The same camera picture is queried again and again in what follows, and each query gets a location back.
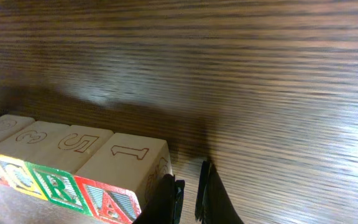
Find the green R block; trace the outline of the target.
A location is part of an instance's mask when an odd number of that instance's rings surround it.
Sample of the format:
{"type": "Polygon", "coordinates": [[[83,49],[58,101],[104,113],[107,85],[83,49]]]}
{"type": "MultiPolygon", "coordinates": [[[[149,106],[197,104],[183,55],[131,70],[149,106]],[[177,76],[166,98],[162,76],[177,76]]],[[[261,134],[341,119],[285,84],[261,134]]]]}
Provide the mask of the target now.
{"type": "Polygon", "coordinates": [[[92,215],[74,175],[113,134],[108,129],[72,125],[26,160],[49,202],[92,215]]]}

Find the red A block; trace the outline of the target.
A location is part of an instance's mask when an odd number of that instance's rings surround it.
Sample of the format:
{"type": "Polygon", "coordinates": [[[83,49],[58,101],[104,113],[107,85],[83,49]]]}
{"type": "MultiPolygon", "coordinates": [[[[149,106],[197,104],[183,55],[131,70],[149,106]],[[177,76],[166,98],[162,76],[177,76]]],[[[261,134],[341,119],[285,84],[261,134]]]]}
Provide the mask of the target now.
{"type": "Polygon", "coordinates": [[[168,144],[115,133],[74,175],[92,215],[107,223],[132,223],[172,173],[168,144]]]}

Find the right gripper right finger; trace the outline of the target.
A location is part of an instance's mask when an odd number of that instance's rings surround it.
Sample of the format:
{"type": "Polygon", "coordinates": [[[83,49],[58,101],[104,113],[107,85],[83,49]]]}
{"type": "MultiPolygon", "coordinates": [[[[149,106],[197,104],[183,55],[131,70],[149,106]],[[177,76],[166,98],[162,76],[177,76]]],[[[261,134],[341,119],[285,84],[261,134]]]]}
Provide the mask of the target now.
{"type": "Polygon", "coordinates": [[[201,166],[195,220],[202,224],[244,224],[210,161],[203,161],[201,166]]]}

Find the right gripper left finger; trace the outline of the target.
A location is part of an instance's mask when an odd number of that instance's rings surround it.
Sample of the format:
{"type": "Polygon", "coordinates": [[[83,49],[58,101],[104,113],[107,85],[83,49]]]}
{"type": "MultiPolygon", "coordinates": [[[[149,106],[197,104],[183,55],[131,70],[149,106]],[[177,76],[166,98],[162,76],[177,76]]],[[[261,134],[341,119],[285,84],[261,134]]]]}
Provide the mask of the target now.
{"type": "Polygon", "coordinates": [[[185,181],[165,174],[133,224],[179,224],[183,208],[185,181]]]}

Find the yellow C block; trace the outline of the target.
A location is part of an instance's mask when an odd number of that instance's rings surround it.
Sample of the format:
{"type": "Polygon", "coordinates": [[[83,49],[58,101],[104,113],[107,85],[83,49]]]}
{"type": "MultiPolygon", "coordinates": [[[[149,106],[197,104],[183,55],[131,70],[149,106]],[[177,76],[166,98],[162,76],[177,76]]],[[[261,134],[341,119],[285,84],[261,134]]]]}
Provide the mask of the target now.
{"type": "Polygon", "coordinates": [[[67,124],[36,121],[0,142],[0,174],[8,185],[23,194],[46,200],[26,163],[35,162],[42,149],[68,127],[67,124]]]}

